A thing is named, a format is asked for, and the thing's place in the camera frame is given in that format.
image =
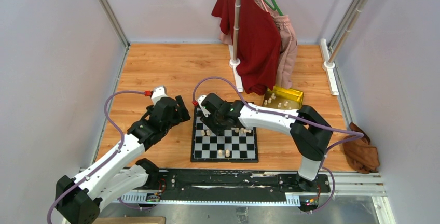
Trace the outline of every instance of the red shirt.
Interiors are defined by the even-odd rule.
[[[235,0],[217,0],[212,15],[220,17],[220,30],[233,31]],[[262,10],[254,0],[241,0],[237,57],[246,93],[263,95],[273,89],[280,56],[281,37],[270,13]]]

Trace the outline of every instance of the chessboard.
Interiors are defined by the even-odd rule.
[[[225,130],[224,136],[202,135],[209,128],[202,123],[203,112],[199,107],[194,109],[192,127],[191,162],[258,162],[256,128],[250,132],[236,132],[235,128]]]

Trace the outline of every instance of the wall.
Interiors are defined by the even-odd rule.
[[[108,0],[132,42],[217,42],[217,0]],[[301,43],[330,39],[352,0],[277,0]]]
[[[438,223],[438,0],[369,0],[339,57],[397,223]]]
[[[56,181],[96,151],[125,49],[98,0],[0,9],[0,223],[46,223]]]

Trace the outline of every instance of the yellow container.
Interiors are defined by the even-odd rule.
[[[285,89],[277,86],[273,90],[267,90],[264,94],[262,106],[274,109],[300,109],[303,106],[304,92],[295,89]]]

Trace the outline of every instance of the brown cloth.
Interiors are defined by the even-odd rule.
[[[370,138],[353,122],[350,123],[350,129],[356,132],[362,132],[364,136],[351,142],[343,143],[343,149],[347,162],[354,170],[362,174],[377,172],[380,165],[377,148],[371,145]]]

